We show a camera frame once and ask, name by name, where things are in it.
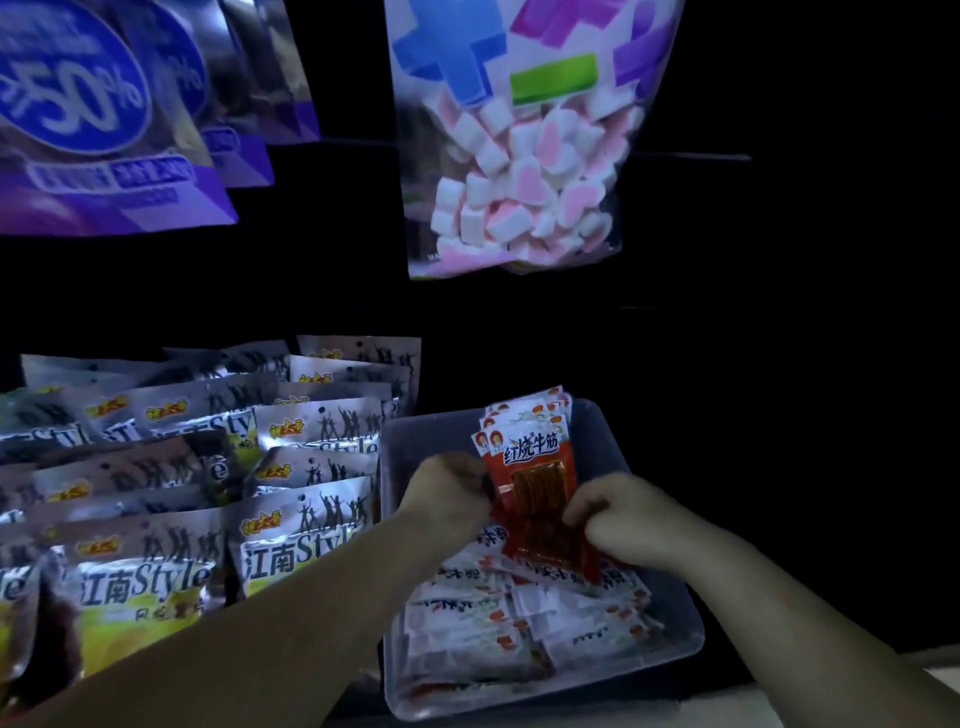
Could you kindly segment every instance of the blue plus sign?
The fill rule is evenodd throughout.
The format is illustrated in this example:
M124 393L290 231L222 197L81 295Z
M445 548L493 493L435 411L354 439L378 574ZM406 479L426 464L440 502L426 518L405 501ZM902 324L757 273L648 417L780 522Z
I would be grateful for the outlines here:
M409 0L416 30L394 43L404 73L446 81L461 106L493 96L484 63L507 53L496 0Z

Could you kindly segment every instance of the blue circle label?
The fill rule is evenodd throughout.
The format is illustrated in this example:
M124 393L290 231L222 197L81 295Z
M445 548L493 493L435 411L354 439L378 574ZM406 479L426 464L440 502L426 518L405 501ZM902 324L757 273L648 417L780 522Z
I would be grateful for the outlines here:
M171 11L154 5L154 17L154 47L177 77L177 87L186 110L196 116L206 104L210 88L204 57L186 24Z
M143 135L143 70L100 17L73 0L0 0L0 116L56 149L102 155Z

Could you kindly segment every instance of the plastic bin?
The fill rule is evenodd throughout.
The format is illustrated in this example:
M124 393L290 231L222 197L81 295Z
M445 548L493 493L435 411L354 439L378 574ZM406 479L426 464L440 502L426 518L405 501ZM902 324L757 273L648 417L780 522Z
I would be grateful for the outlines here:
M380 440L380 488L384 517L395 512L411 475L424 458L448 450L473 451L470 436L476 432L482 415L483 410L470 409L400 418L385 424ZM574 399L571 439L580 482L629 470L607 420L594 402ZM517 694L507 700L490 703L478 699L475 704L458 704L455 710L450 710L445 704L435 709L420 703L414 706L401 699L398 691L404 657L401 611L383 642L384 690L390 710L403 720L452 715L462 713L465 709L488 708L612 680L696 654L704 644L704 624L684 582L662 571L639 571L643 582L653 593L650 614L666 625L662 639L655 646L636 657L607 661L589 671L560 674L547 681L528 684L535 686L531 692Z

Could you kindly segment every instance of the left hand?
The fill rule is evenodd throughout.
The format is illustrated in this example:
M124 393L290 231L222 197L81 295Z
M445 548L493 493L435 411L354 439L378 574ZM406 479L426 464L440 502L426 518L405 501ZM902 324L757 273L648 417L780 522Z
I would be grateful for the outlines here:
M448 558L490 521L491 505L481 483L486 474L483 460L465 452L429 457L410 478L397 514L420 519L424 535L434 541L441 558Z

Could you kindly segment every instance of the purple plus sign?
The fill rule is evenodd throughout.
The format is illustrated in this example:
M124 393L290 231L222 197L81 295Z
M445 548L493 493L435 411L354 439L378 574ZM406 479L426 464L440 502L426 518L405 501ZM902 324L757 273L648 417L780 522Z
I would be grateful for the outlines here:
M446 81L462 106L493 96L484 63L507 53L496 0L409 0L417 28L394 43L404 73Z
M636 4L630 41L613 49L616 84L621 86L636 81L636 98L644 98L653 87L660 63L670 51L676 29L676 4L669 15L657 18L656 1L640 0Z
M606 28L627 0L527 0L510 30L538 39L549 48L563 48L580 23Z

